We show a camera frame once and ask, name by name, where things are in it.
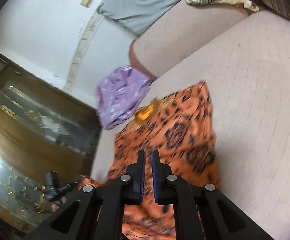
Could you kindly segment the purple floral garment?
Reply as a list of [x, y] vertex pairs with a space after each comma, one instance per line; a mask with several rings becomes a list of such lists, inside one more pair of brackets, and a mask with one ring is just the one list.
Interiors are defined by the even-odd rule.
[[97, 116], [104, 129], [113, 129], [131, 118], [152, 79], [131, 65], [118, 67], [96, 87]]

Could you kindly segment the pink quilted sofa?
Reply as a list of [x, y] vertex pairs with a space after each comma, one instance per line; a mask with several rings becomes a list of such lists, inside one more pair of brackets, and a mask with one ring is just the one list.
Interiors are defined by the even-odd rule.
[[[215, 187], [273, 239], [290, 239], [290, 21], [262, 10], [180, 2], [131, 45], [156, 76], [141, 102], [201, 81], [212, 101]], [[103, 130], [91, 179], [107, 180], [115, 136]]]

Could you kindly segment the grey pillow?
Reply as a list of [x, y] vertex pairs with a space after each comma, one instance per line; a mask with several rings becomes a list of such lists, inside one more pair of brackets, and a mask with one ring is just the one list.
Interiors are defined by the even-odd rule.
[[99, 15], [108, 17], [141, 36], [181, 0], [102, 0]]

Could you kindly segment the wooden glass door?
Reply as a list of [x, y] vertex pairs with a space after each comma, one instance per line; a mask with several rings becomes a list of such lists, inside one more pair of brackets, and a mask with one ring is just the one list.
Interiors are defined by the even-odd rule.
[[91, 171], [96, 110], [0, 53], [0, 219], [21, 234], [51, 214], [45, 175], [68, 183]]

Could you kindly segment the orange black floral garment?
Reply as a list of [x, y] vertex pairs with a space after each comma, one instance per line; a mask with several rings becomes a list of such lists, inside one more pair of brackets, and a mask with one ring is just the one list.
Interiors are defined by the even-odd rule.
[[116, 134], [114, 159], [107, 180], [98, 183], [85, 177], [83, 185], [105, 186], [125, 174], [145, 153], [143, 200], [124, 208], [122, 237], [127, 239], [177, 239], [172, 205], [155, 202], [151, 155], [159, 152], [161, 163], [191, 185], [219, 185], [214, 153], [212, 101], [208, 86], [201, 81], [185, 90], [154, 99]]

